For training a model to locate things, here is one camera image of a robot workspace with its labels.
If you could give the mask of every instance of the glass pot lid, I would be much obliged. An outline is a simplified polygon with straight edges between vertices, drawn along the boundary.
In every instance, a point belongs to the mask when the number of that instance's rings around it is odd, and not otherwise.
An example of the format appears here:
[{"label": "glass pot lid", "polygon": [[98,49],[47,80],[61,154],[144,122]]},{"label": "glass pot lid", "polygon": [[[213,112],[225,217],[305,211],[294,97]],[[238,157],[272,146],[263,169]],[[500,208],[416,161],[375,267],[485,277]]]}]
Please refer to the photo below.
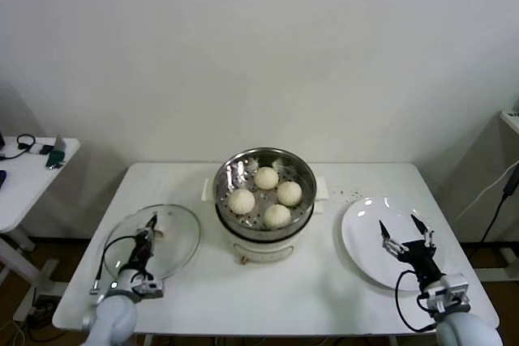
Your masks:
[{"label": "glass pot lid", "polygon": [[[155,247],[146,270],[157,279],[172,276],[195,255],[200,244],[201,230],[196,215],[177,204],[158,204],[137,211],[117,224],[105,242],[105,247],[114,239],[134,236],[153,216],[157,216]],[[105,253],[105,268],[113,278],[128,261],[135,247],[131,239],[115,242]]]}]

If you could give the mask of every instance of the steamed bun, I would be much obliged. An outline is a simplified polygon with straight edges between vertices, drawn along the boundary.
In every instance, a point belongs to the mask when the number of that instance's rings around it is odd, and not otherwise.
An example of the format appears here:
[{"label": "steamed bun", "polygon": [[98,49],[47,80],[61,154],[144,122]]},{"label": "steamed bun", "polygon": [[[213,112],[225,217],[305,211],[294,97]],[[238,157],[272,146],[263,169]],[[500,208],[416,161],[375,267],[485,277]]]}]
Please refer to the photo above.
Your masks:
[{"label": "steamed bun", "polygon": [[264,213],[264,221],[267,229],[280,229],[290,224],[292,216],[290,210],[280,204],[273,204]]},{"label": "steamed bun", "polygon": [[254,195],[249,190],[235,190],[230,194],[229,207],[237,215],[248,214],[254,205]]},{"label": "steamed bun", "polygon": [[277,199],[279,203],[293,207],[301,202],[302,189],[297,182],[284,182],[277,188]]},{"label": "steamed bun", "polygon": [[277,185],[278,181],[279,176],[277,175],[277,172],[268,166],[259,168],[258,172],[256,172],[256,175],[254,176],[254,183],[261,190],[271,190]]}]

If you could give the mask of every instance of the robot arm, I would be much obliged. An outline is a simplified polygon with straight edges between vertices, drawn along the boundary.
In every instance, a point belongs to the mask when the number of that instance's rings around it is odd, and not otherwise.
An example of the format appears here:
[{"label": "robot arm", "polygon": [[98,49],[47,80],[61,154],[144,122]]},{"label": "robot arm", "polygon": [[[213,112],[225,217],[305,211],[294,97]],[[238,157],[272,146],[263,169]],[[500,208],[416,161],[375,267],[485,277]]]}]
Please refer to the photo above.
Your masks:
[{"label": "robot arm", "polygon": [[[110,346],[121,344],[135,329],[136,304],[143,299],[163,296],[162,281],[146,271],[148,260],[153,256],[157,216],[135,235],[135,248],[128,262],[121,267],[104,299],[96,307],[93,320],[89,320],[90,333],[82,346]],[[93,293],[98,279],[94,283]]]},{"label": "robot arm", "polygon": [[469,314],[467,297],[469,284],[460,273],[445,275],[436,266],[433,255],[436,252],[432,241],[432,231],[411,215],[422,240],[399,243],[393,240],[384,224],[380,222],[383,247],[402,263],[410,264],[421,295],[427,299],[427,312],[435,320],[436,338],[440,346],[503,346],[498,332],[480,317]]},{"label": "robot arm", "polygon": [[137,307],[129,297],[107,297],[96,308],[96,320],[83,346],[121,344],[133,334],[136,323]]}]

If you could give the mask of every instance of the white side table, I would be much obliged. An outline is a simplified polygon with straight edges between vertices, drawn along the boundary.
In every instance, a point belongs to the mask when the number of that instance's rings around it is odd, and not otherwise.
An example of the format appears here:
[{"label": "white side table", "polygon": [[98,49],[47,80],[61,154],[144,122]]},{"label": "white side table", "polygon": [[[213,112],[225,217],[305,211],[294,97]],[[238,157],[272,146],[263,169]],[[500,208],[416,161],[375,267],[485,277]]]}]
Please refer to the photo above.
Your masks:
[{"label": "white side table", "polygon": [[[13,156],[19,153],[15,137],[4,137],[4,140],[6,146],[1,150],[2,154]],[[54,138],[36,138],[36,141],[54,144]],[[64,139],[63,141],[66,144],[65,160],[69,161],[78,151],[79,141],[77,139]],[[7,178],[0,188],[0,210],[2,210],[0,233],[9,235],[23,250],[33,250],[34,243],[16,227],[66,166],[65,164],[60,169],[49,170],[45,167],[46,161],[47,156],[31,153],[24,153],[13,160],[0,161],[0,169],[7,172]],[[20,253],[21,249],[15,250],[0,239],[0,261],[6,265],[0,272],[0,283],[6,278],[9,270],[12,270],[32,286],[13,317],[15,321],[19,322],[26,319],[32,307],[34,288],[36,288],[36,298],[40,295],[61,296],[66,289],[66,283],[50,280],[50,276],[58,265],[57,259],[50,259],[41,269],[37,269]]]}]

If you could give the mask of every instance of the floor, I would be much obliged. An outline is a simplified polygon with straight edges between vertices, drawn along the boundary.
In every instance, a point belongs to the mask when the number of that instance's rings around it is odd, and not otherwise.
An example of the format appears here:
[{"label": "floor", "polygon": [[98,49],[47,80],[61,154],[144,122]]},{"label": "floor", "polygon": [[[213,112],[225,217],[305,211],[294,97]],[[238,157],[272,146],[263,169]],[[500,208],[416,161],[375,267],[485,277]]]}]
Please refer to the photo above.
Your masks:
[{"label": "floor", "polygon": [[[74,274],[75,267],[86,249],[87,242],[37,242],[36,249],[30,254],[30,259],[37,267],[41,267],[48,258],[60,258],[58,269],[54,273],[53,279],[56,281],[68,281]],[[476,267],[502,267],[505,266],[497,250],[480,250],[472,259]],[[500,316],[500,334],[505,346],[518,344],[519,326],[517,325],[517,307],[519,305],[519,283],[488,283],[484,284],[497,312]],[[0,286],[0,327],[2,323],[9,323],[12,320],[19,302],[28,290],[28,284],[20,279],[16,274],[11,273],[4,283]],[[79,332],[62,332],[48,325],[40,330],[31,330],[29,338],[28,330],[23,328],[26,337],[26,345],[41,344],[42,340],[49,340],[58,335],[59,338],[45,342],[48,345],[71,346],[79,345],[84,342],[86,335]],[[7,324],[0,330],[0,346],[13,344],[16,330],[13,325]],[[142,344],[144,337],[134,336],[136,344]],[[22,345],[22,338],[18,336],[15,344]],[[198,338],[198,337],[156,337],[153,340],[154,346],[169,345],[174,346],[274,346],[283,344],[284,346],[389,346],[385,338]],[[398,344],[401,346],[428,346],[435,345],[435,337],[431,335],[418,335],[409,337],[399,337]]]}]

